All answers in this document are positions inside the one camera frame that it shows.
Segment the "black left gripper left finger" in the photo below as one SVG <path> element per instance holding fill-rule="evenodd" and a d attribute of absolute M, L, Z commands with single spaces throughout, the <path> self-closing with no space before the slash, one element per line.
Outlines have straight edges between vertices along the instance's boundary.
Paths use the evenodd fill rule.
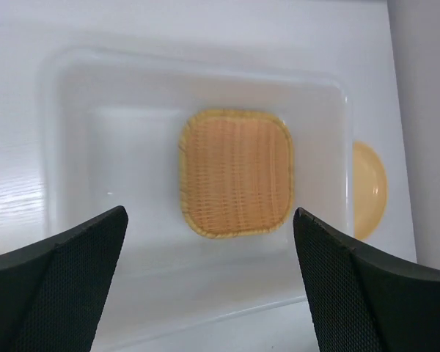
<path fill-rule="evenodd" d="M 117 206 L 0 255 L 0 351 L 90 351 L 128 226 Z"/>

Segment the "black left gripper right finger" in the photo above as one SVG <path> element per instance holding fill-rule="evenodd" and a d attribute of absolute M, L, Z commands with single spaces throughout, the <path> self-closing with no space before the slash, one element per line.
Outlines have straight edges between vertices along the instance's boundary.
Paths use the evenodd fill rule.
<path fill-rule="evenodd" d="M 320 351 L 440 351 L 440 270 L 298 208 L 293 234 Z"/>

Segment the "yellow bear plate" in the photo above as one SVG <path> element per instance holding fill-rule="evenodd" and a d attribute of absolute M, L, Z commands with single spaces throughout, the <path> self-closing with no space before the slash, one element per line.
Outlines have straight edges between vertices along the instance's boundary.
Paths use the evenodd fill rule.
<path fill-rule="evenodd" d="M 353 143 L 353 229 L 359 240 L 378 227 L 386 210 L 388 180 L 378 154 L 364 142 Z"/>

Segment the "square woven bamboo tray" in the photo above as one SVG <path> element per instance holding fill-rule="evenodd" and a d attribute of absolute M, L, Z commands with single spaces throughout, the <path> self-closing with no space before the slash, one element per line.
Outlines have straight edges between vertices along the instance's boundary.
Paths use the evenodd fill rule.
<path fill-rule="evenodd" d="M 210 239 L 270 233 L 294 202 L 294 148 L 286 124 L 264 111 L 207 109 L 178 143 L 180 209 Z"/>

